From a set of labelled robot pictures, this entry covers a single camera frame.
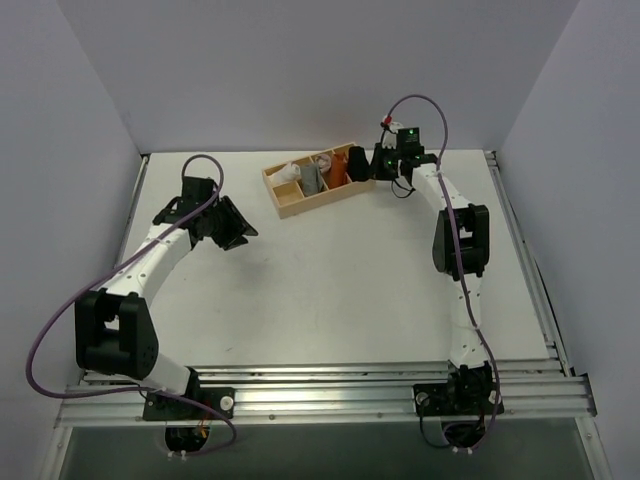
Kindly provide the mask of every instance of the wooden tray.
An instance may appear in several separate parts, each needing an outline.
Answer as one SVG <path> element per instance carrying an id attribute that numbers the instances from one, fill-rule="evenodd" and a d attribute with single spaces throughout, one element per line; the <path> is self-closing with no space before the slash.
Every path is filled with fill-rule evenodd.
<path id="1" fill-rule="evenodd" d="M 313 157 L 322 153 L 326 153 L 330 157 L 332 157 L 334 153 L 344 153 L 345 155 L 347 155 L 349 153 L 349 148 L 353 146 L 355 146 L 355 144 L 348 143 L 346 145 L 334 147 L 323 152 L 314 153 L 313 155 L 310 155 L 308 157 L 299 158 L 297 160 L 294 160 L 292 163 L 297 163 L 298 165 L 308 165 L 313 162 Z M 273 201 L 273 204 L 276 207 L 276 211 L 278 212 L 278 216 L 280 218 L 287 218 L 291 215 L 297 215 L 298 213 L 306 212 L 307 210 L 312 210 L 329 203 L 337 202 L 338 200 L 343 200 L 358 193 L 371 190 L 376 185 L 375 180 L 368 180 L 366 182 L 352 182 L 349 178 L 349 175 L 347 175 L 346 184 L 341 185 L 340 187 L 329 189 L 327 187 L 327 178 L 325 175 L 324 188 L 322 192 L 317 193 L 311 197 L 305 197 L 302 193 L 302 188 L 300 187 L 299 181 L 285 183 L 283 185 L 278 185 L 277 187 L 274 187 L 271 184 L 269 175 L 277 172 L 287 163 L 289 162 L 284 162 L 262 170 L 262 178 L 264 180 L 264 184 L 267 186 L 267 190 L 269 191 L 271 200 Z"/>

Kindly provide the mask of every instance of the wall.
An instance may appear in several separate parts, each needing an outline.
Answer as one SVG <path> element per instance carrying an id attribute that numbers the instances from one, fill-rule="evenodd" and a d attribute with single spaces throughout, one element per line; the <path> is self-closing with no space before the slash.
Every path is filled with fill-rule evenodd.
<path id="1" fill-rule="evenodd" d="M 140 157 L 54 1 L 3 2 L 0 65 L 0 477 L 28 479 L 59 404 L 27 386 L 27 350 L 113 262 Z M 70 316 L 61 323 L 36 369 L 58 390 L 77 378 Z"/>
<path id="2" fill-rule="evenodd" d="M 456 148 L 496 148 L 577 0 L 59 0 L 145 152 L 372 146 L 432 95 Z M 439 145 L 437 114 L 398 111 Z"/>
<path id="3" fill-rule="evenodd" d="M 616 478 L 640 478 L 640 3 L 582 0 L 500 156 Z"/>

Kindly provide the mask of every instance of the purple cable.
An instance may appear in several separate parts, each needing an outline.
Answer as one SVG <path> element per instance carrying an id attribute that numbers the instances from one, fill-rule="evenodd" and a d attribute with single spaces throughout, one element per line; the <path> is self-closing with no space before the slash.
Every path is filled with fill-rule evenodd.
<path id="1" fill-rule="evenodd" d="M 232 437 L 231 437 L 230 440 L 228 440 L 227 442 L 218 444 L 218 445 L 214 445 L 213 447 L 208 448 L 206 450 L 200 450 L 199 452 L 193 452 L 193 453 L 191 453 L 189 455 L 203 455 L 205 453 L 211 453 L 213 451 L 220 450 L 221 448 L 224 448 L 224 447 L 227 447 L 227 446 L 231 445 L 233 442 L 235 442 L 235 440 L 237 438 L 237 431 L 236 431 L 235 426 L 226 417 L 224 417 L 220 413 L 216 412 L 211 407 L 208 407 L 208 406 L 206 406 L 206 405 L 204 405 L 202 403 L 196 402 L 195 400 L 191 400 L 189 398 L 181 397 L 180 395 L 174 395 L 174 394 L 168 393 L 168 392 L 157 391 L 156 389 L 152 389 L 152 388 L 148 388 L 148 387 L 142 387 L 142 386 L 119 387 L 119 388 L 111 388 L 109 390 L 101 390 L 101 391 L 97 391 L 97 392 L 77 392 L 77 393 L 53 392 L 51 390 L 47 390 L 46 388 L 44 388 L 42 385 L 40 385 L 36 381 L 36 379 L 33 376 L 33 363 L 34 363 L 35 356 L 36 356 L 36 353 L 38 351 L 38 348 L 40 348 L 40 345 L 42 344 L 42 341 L 44 340 L 44 338 L 47 335 L 47 333 L 49 333 L 49 330 L 51 330 L 51 327 L 53 327 L 53 325 L 59 320 L 59 318 L 62 316 L 62 314 L 69 307 L 71 307 L 71 305 L 73 305 L 76 300 L 78 300 L 82 295 L 87 293 L 89 290 L 91 290 L 91 289 L 93 289 L 93 288 L 95 288 L 95 287 L 97 287 L 99 285 L 102 285 L 107 280 L 109 280 L 111 277 L 113 277 L 116 273 L 118 273 L 120 270 L 122 270 L 124 268 L 127 268 L 133 262 L 135 262 L 136 260 L 138 260 L 142 256 L 146 255 L 147 253 L 149 253 L 149 251 L 151 251 L 151 249 L 153 249 L 157 245 L 157 242 L 159 240 L 162 240 L 167 235 L 169 235 L 171 232 L 173 232 L 176 229 L 180 228 L 181 225 L 183 225 L 184 223 L 188 222 L 189 220 L 191 220 L 196 215 L 200 214 L 200 212 L 202 212 L 206 208 L 210 207 L 213 204 L 213 202 L 216 201 L 216 199 L 220 196 L 220 190 L 222 189 L 222 184 L 224 183 L 224 172 L 222 170 L 222 165 L 220 165 L 220 162 L 218 162 L 218 160 L 216 160 L 215 158 L 213 158 L 213 157 L 211 157 L 209 155 L 203 155 L 203 154 L 193 155 L 192 157 L 188 158 L 187 161 L 182 166 L 182 172 L 180 173 L 180 175 L 181 175 L 182 178 L 184 178 L 185 172 L 187 170 L 187 166 L 192 161 L 194 161 L 194 160 L 196 160 L 198 158 L 205 158 L 205 159 L 210 160 L 211 162 L 213 162 L 215 164 L 215 166 L 217 167 L 218 172 L 220 174 L 220 180 L 218 181 L 218 188 L 217 188 L 217 190 L 215 192 L 213 192 L 213 194 L 211 195 L 211 198 L 209 200 L 207 200 L 205 203 L 203 203 L 201 206 L 196 208 L 193 212 L 191 212 L 188 215 L 185 215 L 180 220 L 178 220 L 176 223 L 174 223 L 169 228 L 167 228 L 164 232 L 162 232 L 160 235 L 158 235 L 158 237 L 155 239 L 155 241 L 149 243 L 144 248 L 140 249 L 138 252 L 136 252 L 134 255 L 132 255 L 128 260 L 122 262 L 120 265 L 117 265 L 111 271 L 105 273 L 101 277 L 93 280 L 89 284 L 87 284 L 84 287 L 82 287 L 80 290 L 78 290 L 76 293 L 74 293 L 66 302 L 64 302 L 60 306 L 60 308 L 58 308 L 58 310 L 56 310 L 56 312 L 51 316 L 51 318 L 47 321 L 47 323 L 44 325 L 44 327 L 42 327 L 42 330 L 40 330 L 40 333 L 38 333 L 38 335 L 36 336 L 36 339 L 34 340 L 33 345 L 29 349 L 29 354 L 27 355 L 27 363 L 26 363 L 26 367 L 25 367 L 25 375 L 27 377 L 27 383 L 36 392 L 38 392 L 40 395 L 44 395 L 45 397 L 58 398 L 58 399 L 65 400 L 65 399 L 72 399 L 72 398 L 98 397 L 98 396 L 101 396 L 101 395 L 110 395 L 112 393 L 153 392 L 153 393 L 155 393 L 157 395 L 162 395 L 162 396 L 167 397 L 167 398 L 172 398 L 174 400 L 178 400 L 178 401 L 181 401 L 183 403 L 187 403 L 189 405 L 197 407 L 197 408 L 199 408 L 201 410 L 204 410 L 205 412 L 213 415 L 217 419 L 222 420 L 223 422 L 225 422 L 229 426 L 229 428 L 231 429 L 231 434 L 232 434 Z"/>
<path id="2" fill-rule="evenodd" d="M 455 256 L 456 256 L 456 267 L 458 268 L 458 272 L 460 272 L 460 286 L 462 287 L 462 292 L 464 293 L 464 301 L 467 306 L 467 313 L 469 314 L 469 320 L 471 320 L 471 324 L 475 328 L 476 333 L 478 334 L 478 338 L 482 343 L 482 346 L 487 351 L 487 355 L 489 356 L 489 362 L 491 363 L 491 368 L 493 368 L 493 373 L 496 377 L 496 399 L 495 399 L 495 403 L 493 404 L 491 419 L 489 420 L 489 424 L 487 425 L 485 434 L 480 438 L 480 440 L 478 440 L 475 443 L 475 445 L 471 447 L 471 450 L 476 450 L 480 447 L 480 445 L 482 445 L 482 443 L 484 443 L 485 439 L 487 438 L 487 435 L 493 429 L 493 426 L 496 422 L 496 417 L 498 416 L 498 408 L 500 405 L 500 398 L 501 398 L 500 374 L 498 373 L 498 364 L 493 355 L 493 351 L 489 347 L 489 343 L 487 342 L 485 336 L 480 331 L 480 328 L 478 327 L 478 322 L 476 322 L 476 319 L 473 315 L 473 311 L 471 309 L 471 299 L 469 298 L 469 290 L 467 289 L 467 283 L 464 280 L 464 274 L 463 274 L 464 268 L 462 266 L 462 253 L 460 248 L 460 238 L 458 236 L 458 226 L 456 223 L 456 216 L 453 211 L 453 205 L 451 204 L 451 198 L 449 197 L 447 186 L 445 185 L 444 179 L 442 178 L 442 174 L 440 173 L 442 156 L 444 155 L 444 151 L 447 148 L 447 142 L 449 141 L 449 125 L 447 124 L 447 119 L 444 116 L 444 112 L 440 108 L 440 105 L 438 105 L 433 99 L 427 97 L 426 95 L 421 95 L 418 93 L 413 93 L 411 95 L 402 97 L 400 100 L 394 103 L 391 109 L 389 110 L 387 117 L 391 117 L 391 114 L 396 109 L 396 107 L 400 105 L 402 102 L 404 102 L 405 100 L 408 100 L 409 98 L 420 98 L 422 100 L 426 100 L 427 102 L 431 103 L 431 105 L 433 105 L 436 108 L 436 110 L 440 114 L 440 118 L 442 119 L 442 125 L 444 127 L 444 141 L 442 142 L 442 147 L 440 148 L 440 153 L 438 154 L 438 160 L 436 161 L 436 172 L 438 173 L 438 183 L 440 184 L 442 195 L 444 196 L 445 203 L 447 204 L 447 215 L 449 216 L 449 221 L 451 223 L 451 232 L 453 234 L 453 247 L 454 247 Z"/>

